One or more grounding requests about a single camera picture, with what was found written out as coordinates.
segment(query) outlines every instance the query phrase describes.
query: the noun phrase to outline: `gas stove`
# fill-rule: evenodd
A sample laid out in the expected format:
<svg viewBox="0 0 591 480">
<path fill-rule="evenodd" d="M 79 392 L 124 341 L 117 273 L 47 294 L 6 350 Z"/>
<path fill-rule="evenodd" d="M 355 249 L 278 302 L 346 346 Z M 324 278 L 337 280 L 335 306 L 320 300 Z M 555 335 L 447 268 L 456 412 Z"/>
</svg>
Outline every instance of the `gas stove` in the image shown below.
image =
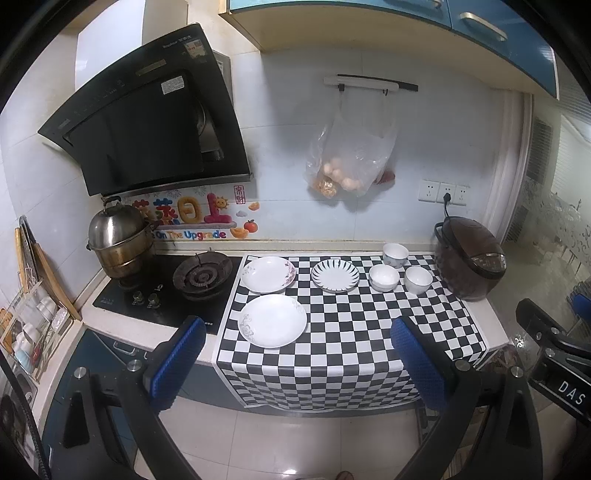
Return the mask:
<svg viewBox="0 0 591 480">
<path fill-rule="evenodd" d="M 219 262 L 219 268 L 212 268 L 208 261 Z M 199 257 L 155 255 L 151 269 L 141 278 L 124 283 L 111 279 L 92 304 L 171 327 L 179 327 L 187 316 L 196 315 L 203 319 L 208 333 L 216 334 L 241 261 L 242 257 L 217 252 Z"/>
</svg>

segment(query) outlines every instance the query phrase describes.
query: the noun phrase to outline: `cabinet handle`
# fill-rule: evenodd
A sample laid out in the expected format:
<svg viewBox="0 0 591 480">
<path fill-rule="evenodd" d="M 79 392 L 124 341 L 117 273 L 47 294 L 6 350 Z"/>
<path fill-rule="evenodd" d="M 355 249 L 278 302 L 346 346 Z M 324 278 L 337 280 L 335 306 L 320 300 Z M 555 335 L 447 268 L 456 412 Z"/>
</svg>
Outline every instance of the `cabinet handle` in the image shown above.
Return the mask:
<svg viewBox="0 0 591 480">
<path fill-rule="evenodd" d="M 499 27 L 494 26 L 492 23 L 487 22 L 484 18 L 479 17 L 478 15 L 473 14 L 472 12 L 464 12 L 460 14 L 461 20 L 472 20 L 480 25 L 488 28 L 489 30 L 493 31 L 497 35 L 498 41 L 505 41 L 507 40 L 507 34 L 503 32 Z"/>
<path fill-rule="evenodd" d="M 118 347 L 117 345 L 119 345 L 119 342 L 116 340 L 113 342 L 113 348 L 118 352 L 124 353 L 125 355 L 134 356 L 137 351 L 137 349 L 134 347 L 132 351 L 128 352 L 124 348 Z"/>
</svg>

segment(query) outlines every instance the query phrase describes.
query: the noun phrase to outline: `plastic bag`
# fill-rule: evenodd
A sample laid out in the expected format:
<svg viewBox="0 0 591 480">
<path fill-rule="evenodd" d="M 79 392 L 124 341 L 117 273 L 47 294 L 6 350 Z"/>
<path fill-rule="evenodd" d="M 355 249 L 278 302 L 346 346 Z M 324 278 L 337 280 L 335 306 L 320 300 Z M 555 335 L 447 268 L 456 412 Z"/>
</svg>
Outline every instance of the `plastic bag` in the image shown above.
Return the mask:
<svg viewBox="0 0 591 480">
<path fill-rule="evenodd" d="M 397 133 L 393 96 L 354 87 L 338 93 L 332 119 L 310 145 L 312 188 L 327 198 L 339 189 L 361 197 L 382 177 Z"/>
</svg>

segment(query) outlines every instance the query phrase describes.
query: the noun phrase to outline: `black and white checkered cloth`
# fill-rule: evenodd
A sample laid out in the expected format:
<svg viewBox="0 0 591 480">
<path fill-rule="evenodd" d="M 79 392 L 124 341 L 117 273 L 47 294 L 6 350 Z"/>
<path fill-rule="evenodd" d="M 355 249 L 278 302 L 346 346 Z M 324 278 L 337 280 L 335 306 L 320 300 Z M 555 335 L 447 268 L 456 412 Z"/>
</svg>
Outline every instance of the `black and white checkered cloth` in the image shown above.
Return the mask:
<svg viewBox="0 0 591 480">
<path fill-rule="evenodd" d="M 257 257 L 249 256 L 246 264 Z M 379 256 L 285 257 L 297 274 L 285 294 L 296 298 L 309 316 L 306 331 L 293 343 L 265 349 L 249 343 L 238 330 L 244 305 L 258 297 L 240 282 L 216 363 L 246 406 L 271 405 L 287 410 L 387 407 L 414 401 L 417 390 L 390 341 L 392 320 L 408 316 L 423 333 L 441 343 L 451 359 L 475 364 L 485 343 L 463 303 L 439 277 L 432 255 L 410 255 L 406 269 L 431 269 L 434 282 L 424 294 L 401 284 L 388 293 L 369 286 L 368 272 L 382 263 Z M 311 269 L 328 258 L 350 261 L 360 273 L 348 293 L 322 291 L 310 278 Z"/>
</svg>

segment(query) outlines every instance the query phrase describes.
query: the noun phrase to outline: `white bowl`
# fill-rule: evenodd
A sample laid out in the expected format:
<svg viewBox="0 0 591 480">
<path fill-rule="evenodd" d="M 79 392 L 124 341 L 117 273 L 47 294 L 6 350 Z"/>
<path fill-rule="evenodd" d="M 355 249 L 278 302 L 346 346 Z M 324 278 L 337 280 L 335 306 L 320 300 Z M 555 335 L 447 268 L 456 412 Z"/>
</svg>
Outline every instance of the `white bowl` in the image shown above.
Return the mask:
<svg viewBox="0 0 591 480">
<path fill-rule="evenodd" d="M 374 290 L 385 292 L 393 290 L 400 281 L 400 274 L 390 265 L 374 265 L 369 269 L 369 283 Z"/>
<path fill-rule="evenodd" d="M 402 267 L 408 258 L 408 249 L 400 244 L 385 244 L 382 252 L 384 263 L 394 268 Z"/>
<path fill-rule="evenodd" d="M 423 267 L 408 267 L 404 274 L 404 286 L 415 295 L 425 293 L 432 282 L 433 275 Z"/>
</svg>

